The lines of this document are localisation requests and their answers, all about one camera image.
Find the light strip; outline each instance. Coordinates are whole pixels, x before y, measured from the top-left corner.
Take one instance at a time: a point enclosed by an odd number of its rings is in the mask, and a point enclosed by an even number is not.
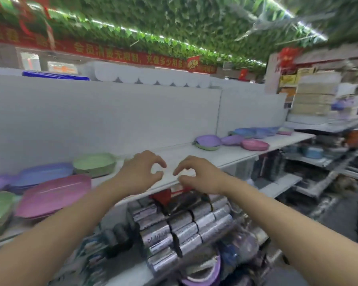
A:
[[[281,4],[277,3],[275,0],[269,0],[269,2],[271,2],[273,5],[275,5],[277,8],[283,10],[285,12],[285,14],[287,14],[289,17],[291,18],[295,18],[296,15],[292,14],[289,10],[287,10],[284,6],[282,6]],[[321,34],[319,32],[317,32],[316,30],[314,30],[313,28],[306,26],[303,22],[298,22],[298,24],[304,28],[306,28],[307,30],[309,30],[311,33],[317,35],[319,38],[321,38],[323,41],[328,40],[328,37],[324,34]]]
[[[37,5],[37,4],[28,4],[31,8],[38,8],[38,9],[42,9],[41,6]],[[60,10],[55,10],[55,9],[49,9],[48,8],[48,11],[51,11],[51,12],[55,12],[55,13],[58,13],[58,14],[62,14],[62,15],[66,15],[66,16],[69,16],[69,17],[72,17],[72,18],[77,18],[76,15],[72,14],[72,13],[66,13],[66,12],[62,12]],[[135,29],[131,29],[131,28],[125,28],[125,27],[122,27],[122,26],[115,26],[114,24],[110,24],[110,23],[104,23],[104,22],[101,22],[101,21],[98,21],[98,20],[91,20],[91,22],[93,23],[97,23],[97,24],[100,24],[100,25],[106,25],[106,26],[110,26],[112,28],[120,28],[122,30],[130,30],[131,32],[135,32],[135,33],[142,33],[142,34],[145,34],[147,36],[154,36],[153,34],[151,33],[145,33],[145,32],[142,32],[142,31],[138,31],[138,30],[135,30]],[[175,40],[175,39],[172,39],[172,38],[167,38],[168,40],[170,41],[176,41],[177,43],[181,43],[181,44],[185,44],[187,46],[190,46],[189,43],[187,42],[182,42],[182,41],[179,41],[179,40]],[[198,47],[196,45],[192,45],[193,47],[195,47],[196,49],[199,49],[199,50],[203,50],[205,52],[211,52],[210,50],[208,49],[204,49],[202,47]],[[262,67],[265,67],[267,64],[264,63],[264,62],[261,62],[261,61],[258,61],[258,60],[254,60],[254,59],[248,59],[248,58],[242,58],[242,57],[239,57],[240,59],[240,62],[244,62],[244,61],[249,61],[249,62],[253,62],[253,63],[256,63]]]

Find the ceiling fan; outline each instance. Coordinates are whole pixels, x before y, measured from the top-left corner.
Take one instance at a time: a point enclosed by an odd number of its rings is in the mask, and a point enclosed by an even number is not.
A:
[[[329,13],[320,13],[305,17],[295,17],[290,19],[283,19],[283,20],[277,20],[277,21],[268,21],[267,19],[267,2],[268,0],[264,0],[263,3],[263,11],[260,14],[260,16],[256,17],[251,12],[248,12],[247,10],[243,9],[241,6],[237,6],[236,4],[229,4],[229,8],[235,12],[239,17],[247,19],[250,23],[253,24],[252,28],[249,29],[244,35],[240,36],[239,38],[236,38],[235,41],[240,41],[243,38],[248,37],[252,33],[256,31],[261,30],[268,30],[272,28],[279,28],[283,27],[289,24],[294,24],[298,22],[303,23],[311,23],[314,21],[319,20],[325,20],[329,19],[335,16],[335,12],[329,12]]]

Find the fan blade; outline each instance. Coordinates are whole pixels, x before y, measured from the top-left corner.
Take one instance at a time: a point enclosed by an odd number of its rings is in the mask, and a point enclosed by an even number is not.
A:
[[[295,17],[291,19],[284,19],[284,20],[278,20],[273,22],[263,22],[261,24],[257,24],[257,30],[268,30],[270,28],[279,28],[284,27],[289,24],[294,24],[298,22],[303,23],[311,23],[319,20],[325,20],[330,19],[336,15],[335,12],[332,13],[321,13],[321,14],[315,14],[310,16],[304,16],[304,17]]]
[[[239,38],[236,38],[235,41],[240,41],[241,39],[247,38],[254,31],[256,31],[256,30],[254,30],[253,28],[249,29],[244,35],[240,36]]]
[[[248,12],[243,7],[238,6],[237,4],[229,4],[229,9],[236,13],[240,18],[247,19],[250,23],[255,23],[257,17],[253,15],[251,12]]]

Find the aisle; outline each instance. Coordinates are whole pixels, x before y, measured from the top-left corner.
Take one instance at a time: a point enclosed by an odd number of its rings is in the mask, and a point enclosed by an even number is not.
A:
[[[358,242],[356,229],[358,193],[347,192],[335,207],[321,219],[321,224]],[[308,283],[293,267],[280,262],[268,274],[266,286],[307,286]]]

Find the person's right hand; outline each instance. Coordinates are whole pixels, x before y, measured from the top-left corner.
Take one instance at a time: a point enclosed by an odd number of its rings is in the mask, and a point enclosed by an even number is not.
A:
[[[229,175],[215,167],[205,158],[188,156],[178,165],[172,174],[177,175],[182,170],[189,170],[190,168],[195,170],[196,176],[180,176],[178,180],[182,186],[189,186],[206,194],[223,194],[225,180],[229,178]]]

